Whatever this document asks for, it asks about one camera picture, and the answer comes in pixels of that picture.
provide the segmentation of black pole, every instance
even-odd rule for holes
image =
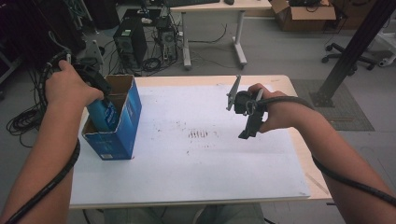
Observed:
[[[310,93],[315,106],[332,106],[335,91],[353,64],[373,41],[396,8],[395,0],[377,0],[318,92]]]

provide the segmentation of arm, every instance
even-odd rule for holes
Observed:
[[[264,88],[256,84],[249,91]],[[264,99],[285,95],[264,88]],[[373,168],[351,147],[318,112],[295,103],[268,105],[268,120],[260,132],[294,127],[305,140],[312,155],[325,167],[351,180],[380,189],[394,196]],[[394,223],[396,207],[376,197],[324,176],[332,197],[346,223]]]
[[[0,223],[5,223],[62,170],[76,146],[84,106],[103,98],[99,90],[82,81],[72,65],[60,61],[59,66],[63,71],[47,80],[47,112],[35,145],[8,195]],[[65,223],[72,177],[73,171],[20,223]]]

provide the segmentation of forearm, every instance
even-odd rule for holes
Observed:
[[[64,168],[76,146],[81,113],[81,106],[75,108],[73,105],[49,105],[35,145],[8,196],[1,223]],[[45,223],[43,218],[51,220],[51,217],[57,219],[57,223],[65,221],[64,209],[68,209],[71,182],[72,172],[21,222],[27,220],[28,223],[34,223],[36,220]]]
[[[305,113],[305,119],[302,119],[297,129],[312,155],[329,170],[393,195],[366,160],[318,112]],[[395,207],[366,192],[339,183],[326,175],[324,177],[346,222],[390,223],[395,220]]]

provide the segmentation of blue bottle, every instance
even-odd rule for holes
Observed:
[[[95,100],[87,106],[91,120],[96,130],[100,133],[116,131],[120,115],[116,107],[107,99]]]

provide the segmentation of person's left hand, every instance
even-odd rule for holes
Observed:
[[[46,81],[46,97],[49,105],[74,105],[84,107],[94,100],[102,100],[104,95],[96,88],[88,86],[67,61],[59,61],[62,71],[52,74]]]

